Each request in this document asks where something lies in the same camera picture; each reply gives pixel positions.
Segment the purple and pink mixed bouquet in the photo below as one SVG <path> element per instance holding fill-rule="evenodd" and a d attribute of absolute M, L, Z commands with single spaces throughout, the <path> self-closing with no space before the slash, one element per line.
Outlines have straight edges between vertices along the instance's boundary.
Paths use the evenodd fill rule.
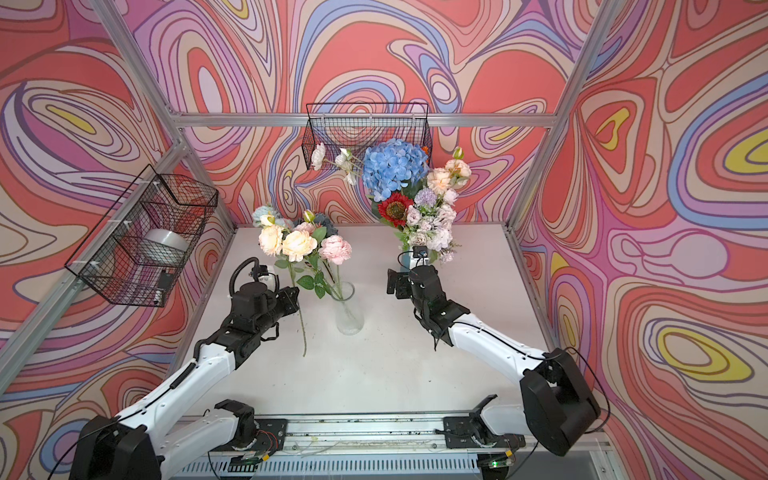
<path fill-rule="evenodd" d="M 414 205 L 419 209 L 434 209 L 438 203 L 438 195 L 429 188 L 421 189 L 414 197 Z"/>

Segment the peach rose spray stem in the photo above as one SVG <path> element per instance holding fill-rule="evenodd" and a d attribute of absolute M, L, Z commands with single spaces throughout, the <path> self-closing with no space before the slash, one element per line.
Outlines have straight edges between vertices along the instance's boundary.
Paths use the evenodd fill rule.
<path fill-rule="evenodd" d="M 320 255 L 327 228 L 317 220 L 317 215 L 305 210 L 293 225 L 272 207 L 264 206 L 252 218 L 261 230 L 261 250 L 275 258 L 276 268 L 288 271 L 291 285 L 313 292 L 318 299 L 328 296 L 330 287 Z"/>

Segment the bright blue hydrangea stem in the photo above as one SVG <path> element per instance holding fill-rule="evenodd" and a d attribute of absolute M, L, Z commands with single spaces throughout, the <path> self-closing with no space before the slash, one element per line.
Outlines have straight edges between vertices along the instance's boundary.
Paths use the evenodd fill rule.
<path fill-rule="evenodd" d="M 428 162 L 422 147 L 400 139 L 387 140 L 366 149 L 363 185 L 374 202 L 383 202 L 424 179 Z"/>

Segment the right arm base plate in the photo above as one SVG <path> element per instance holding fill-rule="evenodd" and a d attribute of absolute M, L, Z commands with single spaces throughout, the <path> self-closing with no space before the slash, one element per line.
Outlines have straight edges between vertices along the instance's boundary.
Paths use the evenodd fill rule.
<path fill-rule="evenodd" d="M 527 445 L 523 435 L 495 434 L 478 416 L 447 416 L 442 427 L 435 430 L 444 438 L 449 449 L 504 448 L 515 452 Z"/>

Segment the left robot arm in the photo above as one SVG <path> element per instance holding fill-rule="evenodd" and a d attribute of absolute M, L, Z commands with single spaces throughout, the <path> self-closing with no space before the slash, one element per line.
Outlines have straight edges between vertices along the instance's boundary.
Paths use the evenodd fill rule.
<path fill-rule="evenodd" d="M 225 399 L 201 419 L 178 420 L 268 341 L 267 331 L 299 309 L 299 290 L 253 281 L 230 292 L 221 326 L 195 346 L 192 359 L 160 386 L 112 418 L 97 416 L 74 446 L 72 479 L 169 479 L 211 450 L 248 450 L 260 428 L 252 407 Z"/>

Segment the pink small flower bunch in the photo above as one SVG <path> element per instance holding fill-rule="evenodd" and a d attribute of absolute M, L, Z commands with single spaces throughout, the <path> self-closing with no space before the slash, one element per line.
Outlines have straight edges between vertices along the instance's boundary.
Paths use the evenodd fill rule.
<path fill-rule="evenodd" d="M 454 260 L 458 244 L 454 241 L 453 223 L 457 216 L 450 205 L 436 208 L 412 205 L 405 217 L 401 240 L 406 251 L 426 247 L 430 259 L 441 263 Z"/>

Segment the pink peony flower stem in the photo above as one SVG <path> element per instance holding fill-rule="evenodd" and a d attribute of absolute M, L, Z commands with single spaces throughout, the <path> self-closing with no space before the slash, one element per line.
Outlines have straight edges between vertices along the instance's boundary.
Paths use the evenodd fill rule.
<path fill-rule="evenodd" d="M 341 266 L 352 256 L 351 244 L 341 235 L 319 243 L 311 236 L 313 224 L 303 222 L 283 239 L 292 283 L 313 292 L 318 299 L 332 298 L 332 287 L 341 280 Z"/>

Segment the cream rose spray stem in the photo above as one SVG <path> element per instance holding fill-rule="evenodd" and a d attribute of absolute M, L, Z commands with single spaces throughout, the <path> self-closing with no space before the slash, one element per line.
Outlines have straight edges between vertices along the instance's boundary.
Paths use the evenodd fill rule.
<path fill-rule="evenodd" d="M 464 161 L 464 150 L 456 147 L 452 157 L 443 167 L 434 168 L 427 174 L 427 187 L 438 195 L 444 195 L 449 190 L 463 188 L 469 181 L 472 171 Z"/>

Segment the white poppy flower stem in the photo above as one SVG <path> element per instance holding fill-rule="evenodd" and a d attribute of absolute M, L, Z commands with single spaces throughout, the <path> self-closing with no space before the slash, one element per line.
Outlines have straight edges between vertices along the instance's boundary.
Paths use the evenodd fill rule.
<path fill-rule="evenodd" d="M 324 166 L 331 166 L 344 174 L 344 181 L 354 185 L 363 172 L 363 161 L 349 149 L 340 148 L 335 156 L 331 156 L 324 143 L 316 144 L 310 155 L 310 167 L 319 171 Z"/>

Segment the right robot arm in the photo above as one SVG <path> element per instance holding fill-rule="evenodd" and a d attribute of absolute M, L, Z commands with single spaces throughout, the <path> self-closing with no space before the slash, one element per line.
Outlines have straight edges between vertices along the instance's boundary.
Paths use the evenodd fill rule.
<path fill-rule="evenodd" d="M 413 305 L 414 318 L 433 338 L 482 360 L 517 384 L 522 405 L 498 406 L 485 414 L 489 395 L 469 415 L 475 420 L 471 436 L 501 437 L 505 428 L 521 426 L 550 453 L 563 457 L 588 433 L 602 413 L 592 389 L 573 359 L 563 349 L 545 352 L 520 343 L 481 321 L 467 307 L 450 300 L 438 271 L 419 265 L 409 271 L 387 271 L 386 292 Z"/>

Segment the clear glass cup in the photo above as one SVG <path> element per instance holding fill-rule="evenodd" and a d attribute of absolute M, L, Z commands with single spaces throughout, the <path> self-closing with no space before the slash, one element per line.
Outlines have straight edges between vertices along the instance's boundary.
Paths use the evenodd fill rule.
<path fill-rule="evenodd" d="M 340 281 L 332 287 L 332 299 L 338 331 L 347 336 L 358 334 L 365 325 L 365 317 L 355 286 L 348 281 Z"/>

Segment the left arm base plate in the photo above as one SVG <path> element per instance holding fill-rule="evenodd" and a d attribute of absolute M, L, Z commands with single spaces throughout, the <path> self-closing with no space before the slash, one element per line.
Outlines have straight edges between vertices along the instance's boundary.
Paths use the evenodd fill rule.
<path fill-rule="evenodd" d="M 257 417 L 253 426 L 238 427 L 234 438 L 213 449 L 213 452 L 254 452 L 274 454 L 284 448 L 288 420 L 285 418 Z"/>

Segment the light aqua rose stem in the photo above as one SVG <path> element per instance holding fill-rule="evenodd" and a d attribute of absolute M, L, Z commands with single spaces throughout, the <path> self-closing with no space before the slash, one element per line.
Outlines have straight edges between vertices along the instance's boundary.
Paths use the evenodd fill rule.
<path fill-rule="evenodd" d="M 293 228 L 290 220 L 283 218 L 280 213 L 270 205 L 262 205 L 252 213 L 252 224 L 257 228 L 280 226 L 287 229 Z"/>

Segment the red gerbera flower stem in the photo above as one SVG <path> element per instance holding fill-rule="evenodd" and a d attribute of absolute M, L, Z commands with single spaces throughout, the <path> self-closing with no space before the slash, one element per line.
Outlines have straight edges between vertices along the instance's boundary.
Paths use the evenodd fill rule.
<path fill-rule="evenodd" d="M 407 215 L 414 201 L 400 193 L 393 192 L 389 198 L 377 204 L 377 213 L 395 228 L 403 228 L 407 223 Z"/>

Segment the dusty blue hydrangea stem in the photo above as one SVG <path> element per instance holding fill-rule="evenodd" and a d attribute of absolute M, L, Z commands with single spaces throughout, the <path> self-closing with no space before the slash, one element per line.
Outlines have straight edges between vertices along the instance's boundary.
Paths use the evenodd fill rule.
<path fill-rule="evenodd" d="M 338 234 L 338 229 L 331 219 L 324 213 L 317 213 L 313 219 L 313 230 L 311 236 L 319 243 L 324 239 Z"/>

